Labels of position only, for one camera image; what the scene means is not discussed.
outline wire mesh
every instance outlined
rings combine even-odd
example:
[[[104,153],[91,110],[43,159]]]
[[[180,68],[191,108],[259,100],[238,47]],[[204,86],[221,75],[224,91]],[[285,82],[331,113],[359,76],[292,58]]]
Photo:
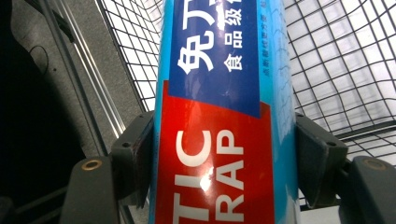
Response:
[[[162,0],[98,0],[146,110],[154,108]],[[396,2],[284,0],[297,112],[396,166]]]
[[[395,6],[286,1],[297,111],[335,135],[395,120]]]
[[[144,110],[154,110],[163,1],[102,0],[107,28]]]

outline metal rivet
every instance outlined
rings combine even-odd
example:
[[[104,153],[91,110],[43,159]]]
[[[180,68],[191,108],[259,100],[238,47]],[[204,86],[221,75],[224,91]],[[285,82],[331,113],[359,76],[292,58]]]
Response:
[[[363,161],[363,163],[374,170],[386,170],[387,169],[387,166],[384,163],[382,163],[381,161],[376,161],[373,159],[366,159]]]
[[[82,164],[81,169],[85,171],[91,171],[99,168],[102,165],[102,161],[99,160],[90,160]]]

